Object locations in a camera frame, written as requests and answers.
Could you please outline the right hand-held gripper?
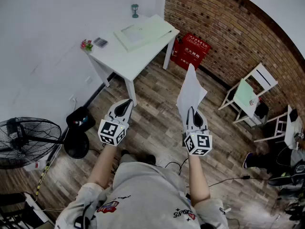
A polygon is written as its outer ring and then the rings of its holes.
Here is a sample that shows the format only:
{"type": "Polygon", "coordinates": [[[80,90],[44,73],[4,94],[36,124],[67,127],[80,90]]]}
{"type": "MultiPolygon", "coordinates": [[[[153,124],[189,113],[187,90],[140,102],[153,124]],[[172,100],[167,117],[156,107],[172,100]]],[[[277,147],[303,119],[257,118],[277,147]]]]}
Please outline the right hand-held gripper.
{"type": "Polygon", "coordinates": [[[188,154],[192,156],[207,155],[212,150],[212,136],[209,133],[207,119],[203,113],[200,110],[195,113],[193,107],[190,107],[186,127],[183,146],[186,147],[188,154]]]}

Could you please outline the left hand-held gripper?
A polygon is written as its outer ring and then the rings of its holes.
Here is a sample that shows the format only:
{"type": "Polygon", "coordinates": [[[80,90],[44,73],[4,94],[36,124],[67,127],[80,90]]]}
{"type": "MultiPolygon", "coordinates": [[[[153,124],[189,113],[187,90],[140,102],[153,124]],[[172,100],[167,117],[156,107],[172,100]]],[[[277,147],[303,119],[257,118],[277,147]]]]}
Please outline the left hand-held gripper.
{"type": "Polygon", "coordinates": [[[102,143],[117,146],[125,138],[132,109],[132,99],[120,100],[110,107],[98,129],[98,136],[102,143]]]}

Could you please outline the white A4 paper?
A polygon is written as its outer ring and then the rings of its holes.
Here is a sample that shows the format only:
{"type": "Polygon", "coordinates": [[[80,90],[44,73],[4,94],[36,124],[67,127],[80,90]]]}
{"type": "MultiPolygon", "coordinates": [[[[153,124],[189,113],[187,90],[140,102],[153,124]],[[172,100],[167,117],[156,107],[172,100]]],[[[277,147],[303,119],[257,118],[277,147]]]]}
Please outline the white A4 paper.
{"type": "Polygon", "coordinates": [[[196,111],[206,94],[207,91],[200,85],[195,68],[190,63],[176,104],[183,122],[186,122],[190,107],[196,111]]]}

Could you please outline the pale green cutting mat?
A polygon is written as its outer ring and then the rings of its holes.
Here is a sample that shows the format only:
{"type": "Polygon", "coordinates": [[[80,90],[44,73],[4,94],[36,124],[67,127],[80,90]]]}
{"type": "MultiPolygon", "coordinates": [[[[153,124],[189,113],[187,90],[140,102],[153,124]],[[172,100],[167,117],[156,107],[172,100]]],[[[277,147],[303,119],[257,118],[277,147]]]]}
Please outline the pale green cutting mat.
{"type": "Polygon", "coordinates": [[[113,33],[126,51],[131,52],[154,42],[173,30],[174,27],[171,24],[160,16],[154,15],[113,33]]]}

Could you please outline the person's left forearm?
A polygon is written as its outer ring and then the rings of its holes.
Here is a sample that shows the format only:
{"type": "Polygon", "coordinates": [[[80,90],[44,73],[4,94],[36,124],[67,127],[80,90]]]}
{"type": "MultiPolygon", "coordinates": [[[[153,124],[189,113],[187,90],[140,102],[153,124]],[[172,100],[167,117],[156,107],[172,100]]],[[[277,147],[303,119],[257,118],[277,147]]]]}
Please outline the person's left forearm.
{"type": "Polygon", "coordinates": [[[88,183],[94,183],[101,186],[103,189],[108,187],[110,178],[112,163],[117,151],[116,146],[106,145],[101,154],[99,155],[91,174],[88,177],[88,183]]]}

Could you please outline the black bin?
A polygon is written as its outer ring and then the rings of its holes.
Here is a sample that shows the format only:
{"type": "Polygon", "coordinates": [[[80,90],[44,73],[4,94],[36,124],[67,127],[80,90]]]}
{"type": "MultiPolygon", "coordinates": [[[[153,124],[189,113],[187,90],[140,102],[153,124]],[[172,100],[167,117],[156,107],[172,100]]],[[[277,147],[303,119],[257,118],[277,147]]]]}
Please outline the black bin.
{"type": "Polygon", "coordinates": [[[83,106],[68,115],[66,123],[69,129],[78,132],[86,132],[96,124],[89,110],[83,106]]]}

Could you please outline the white table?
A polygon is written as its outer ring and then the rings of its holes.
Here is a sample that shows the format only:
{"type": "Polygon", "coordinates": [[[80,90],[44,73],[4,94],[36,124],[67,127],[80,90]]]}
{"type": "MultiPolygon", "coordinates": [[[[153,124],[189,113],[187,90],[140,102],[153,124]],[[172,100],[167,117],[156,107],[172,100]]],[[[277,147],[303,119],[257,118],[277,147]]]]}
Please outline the white table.
{"type": "Polygon", "coordinates": [[[125,80],[128,95],[133,100],[134,105],[137,105],[133,83],[134,79],[163,48],[167,49],[163,64],[163,68],[167,69],[175,37],[179,34],[179,30],[174,28],[172,32],[165,34],[154,42],[127,52],[113,32],[135,24],[136,22],[144,21],[147,18],[141,15],[136,19],[122,20],[120,25],[114,26],[108,32],[103,33],[104,39],[108,41],[107,45],[103,48],[94,45],[92,52],[88,54],[92,65],[106,87],[109,87],[105,72],[106,69],[115,72],[125,80]]]}

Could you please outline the person's right shoe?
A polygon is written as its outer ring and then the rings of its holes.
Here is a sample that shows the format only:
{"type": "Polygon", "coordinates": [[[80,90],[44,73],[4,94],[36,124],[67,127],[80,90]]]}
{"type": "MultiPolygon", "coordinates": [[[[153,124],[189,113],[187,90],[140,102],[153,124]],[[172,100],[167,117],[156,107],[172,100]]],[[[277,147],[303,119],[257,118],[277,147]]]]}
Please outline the person's right shoe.
{"type": "Polygon", "coordinates": [[[154,155],[145,155],[143,158],[143,162],[149,165],[156,166],[156,157],[154,155]]]}

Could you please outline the black bag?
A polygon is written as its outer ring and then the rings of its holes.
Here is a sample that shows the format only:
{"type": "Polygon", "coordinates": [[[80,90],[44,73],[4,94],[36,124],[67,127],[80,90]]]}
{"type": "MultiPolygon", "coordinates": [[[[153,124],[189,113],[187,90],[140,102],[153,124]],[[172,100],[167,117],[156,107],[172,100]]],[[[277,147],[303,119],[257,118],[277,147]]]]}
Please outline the black bag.
{"type": "Polygon", "coordinates": [[[264,102],[259,102],[254,113],[260,119],[263,119],[268,114],[268,112],[269,107],[264,102]]]}

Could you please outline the grey calculator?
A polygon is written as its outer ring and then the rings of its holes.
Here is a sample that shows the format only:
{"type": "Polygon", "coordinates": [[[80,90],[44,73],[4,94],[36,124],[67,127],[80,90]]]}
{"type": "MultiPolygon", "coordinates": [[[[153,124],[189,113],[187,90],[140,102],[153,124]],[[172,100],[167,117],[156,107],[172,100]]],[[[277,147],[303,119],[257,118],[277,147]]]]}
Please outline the grey calculator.
{"type": "Polygon", "coordinates": [[[93,43],[95,45],[97,45],[98,47],[103,48],[104,46],[107,45],[108,41],[103,38],[98,37],[93,41],[93,43]]]}

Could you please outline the red fire extinguisher box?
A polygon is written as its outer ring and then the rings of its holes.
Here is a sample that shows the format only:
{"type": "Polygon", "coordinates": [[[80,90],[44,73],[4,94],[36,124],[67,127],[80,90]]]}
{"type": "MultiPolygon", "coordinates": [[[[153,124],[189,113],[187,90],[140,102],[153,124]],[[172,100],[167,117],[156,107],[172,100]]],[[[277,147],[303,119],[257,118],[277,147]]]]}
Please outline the red fire extinguisher box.
{"type": "Polygon", "coordinates": [[[182,39],[175,63],[186,70],[192,64],[196,70],[210,48],[211,46],[202,39],[187,33],[182,39]]]}

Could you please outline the small potted red flowers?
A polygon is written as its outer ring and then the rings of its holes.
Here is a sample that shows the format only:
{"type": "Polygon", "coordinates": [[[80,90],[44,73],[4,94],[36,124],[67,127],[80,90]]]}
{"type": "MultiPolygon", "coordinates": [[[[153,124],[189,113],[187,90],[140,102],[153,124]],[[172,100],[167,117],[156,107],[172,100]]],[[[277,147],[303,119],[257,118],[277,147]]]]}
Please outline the small potted red flowers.
{"type": "Polygon", "coordinates": [[[93,48],[92,40],[83,40],[81,42],[80,48],[86,53],[91,53],[93,48]]]}

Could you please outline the red fire extinguisher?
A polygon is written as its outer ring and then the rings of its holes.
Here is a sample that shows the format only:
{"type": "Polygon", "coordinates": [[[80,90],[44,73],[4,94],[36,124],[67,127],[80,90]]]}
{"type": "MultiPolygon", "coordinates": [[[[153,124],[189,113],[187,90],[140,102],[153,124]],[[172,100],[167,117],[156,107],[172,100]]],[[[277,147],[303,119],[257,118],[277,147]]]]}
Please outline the red fire extinguisher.
{"type": "Polygon", "coordinates": [[[183,41],[180,36],[175,38],[171,56],[170,56],[171,61],[176,62],[178,55],[179,55],[179,50],[180,50],[180,47],[182,46],[182,44],[183,44],[183,41]]]}

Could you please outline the white plastic jug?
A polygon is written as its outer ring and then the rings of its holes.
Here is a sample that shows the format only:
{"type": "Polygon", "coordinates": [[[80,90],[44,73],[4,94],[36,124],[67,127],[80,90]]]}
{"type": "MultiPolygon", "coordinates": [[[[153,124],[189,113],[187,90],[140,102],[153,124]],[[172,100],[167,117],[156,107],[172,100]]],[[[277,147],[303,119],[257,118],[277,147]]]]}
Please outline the white plastic jug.
{"type": "Polygon", "coordinates": [[[25,171],[32,171],[32,170],[43,170],[47,165],[47,160],[37,160],[29,165],[24,167],[25,171]]]}

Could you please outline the black metal rack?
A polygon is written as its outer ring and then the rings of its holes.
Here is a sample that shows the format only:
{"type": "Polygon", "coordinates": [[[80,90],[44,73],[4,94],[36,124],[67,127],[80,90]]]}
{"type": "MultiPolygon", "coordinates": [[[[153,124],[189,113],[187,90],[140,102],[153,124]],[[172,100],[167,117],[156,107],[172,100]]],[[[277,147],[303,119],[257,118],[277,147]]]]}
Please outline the black metal rack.
{"type": "Polygon", "coordinates": [[[0,194],[0,229],[54,229],[55,223],[27,192],[0,194]]]}

